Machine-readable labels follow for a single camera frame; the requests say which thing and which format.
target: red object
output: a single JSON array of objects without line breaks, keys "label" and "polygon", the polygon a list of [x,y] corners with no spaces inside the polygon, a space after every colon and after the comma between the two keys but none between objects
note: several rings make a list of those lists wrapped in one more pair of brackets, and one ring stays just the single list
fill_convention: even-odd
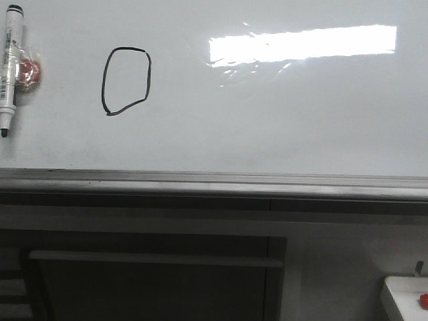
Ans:
[{"label": "red object", "polygon": [[422,294],[419,302],[421,303],[421,307],[424,309],[428,309],[428,294]]},{"label": "red object", "polygon": [[21,60],[19,65],[19,81],[24,86],[30,86],[40,81],[41,67],[40,64],[34,60],[24,59]]}]

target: black marker drawing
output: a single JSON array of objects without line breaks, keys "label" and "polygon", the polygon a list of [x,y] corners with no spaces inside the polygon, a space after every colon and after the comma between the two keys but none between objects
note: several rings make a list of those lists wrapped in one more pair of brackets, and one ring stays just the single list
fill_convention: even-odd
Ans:
[{"label": "black marker drawing", "polygon": [[[143,99],[137,100],[137,101],[135,101],[135,102],[133,102],[133,103],[131,103],[129,105],[126,105],[125,107],[123,107],[122,109],[118,110],[117,112],[111,112],[110,109],[108,109],[108,107],[107,107],[106,100],[104,98],[104,93],[105,93],[105,89],[106,89],[106,78],[107,78],[108,65],[110,64],[110,60],[112,59],[114,53],[117,52],[117,51],[119,51],[119,50],[139,51],[139,52],[143,52],[143,53],[146,54],[147,59],[148,59],[146,95],[144,96]],[[135,48],[135,47],[117,47],[117,48],[113,49],[112,52],[110,52],[110,55],[107,58],[106,67],[104,67],[104,73],[103,73],[103,76],[102,76],[102,87],[101,87],[101,103],[102,103],[102,107],[104,108],[104,110],[107,113],[107,116],[119,115],[120,113],[124,112],[128,108],[131,108],[131,107],[133,107],[133,106],[135,106],[137,104],[140,104],[141,102],[144,102],[145,100],[147,100],[148,93],[150,92],[151,70],[152,70],[152,58],[143,49]]]}]

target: metal ledge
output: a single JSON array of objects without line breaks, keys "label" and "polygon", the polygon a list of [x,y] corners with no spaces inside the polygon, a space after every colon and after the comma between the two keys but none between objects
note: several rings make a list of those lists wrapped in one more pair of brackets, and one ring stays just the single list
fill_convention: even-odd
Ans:
[{"label": "metal ledge", "polygon": [[1,169],[0,191],[428,201],[428,177]]}]

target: plastic bag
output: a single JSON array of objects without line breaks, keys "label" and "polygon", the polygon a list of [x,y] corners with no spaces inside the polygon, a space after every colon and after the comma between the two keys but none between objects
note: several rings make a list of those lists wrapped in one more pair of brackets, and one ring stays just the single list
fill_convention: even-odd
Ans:
[{"label": "plastic bag", "polygon": [[36,89],[41,81],[41,64],[39,55],[34,50],[19,48],[21,56],[16,75],[16,89],[20,92],[30,92]]}]

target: whiteboard marker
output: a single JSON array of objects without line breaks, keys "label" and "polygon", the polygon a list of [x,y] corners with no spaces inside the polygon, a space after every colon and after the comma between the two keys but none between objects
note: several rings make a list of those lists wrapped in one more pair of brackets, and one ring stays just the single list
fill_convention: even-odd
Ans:
[{"label": "whiteboard marker", "polygon": [[24,14],[18,5],[10,5],[6,12],[6,41],[0,81],[0,129],[7,137],[16,110],[15,82],[19,76],[21,38]]}]

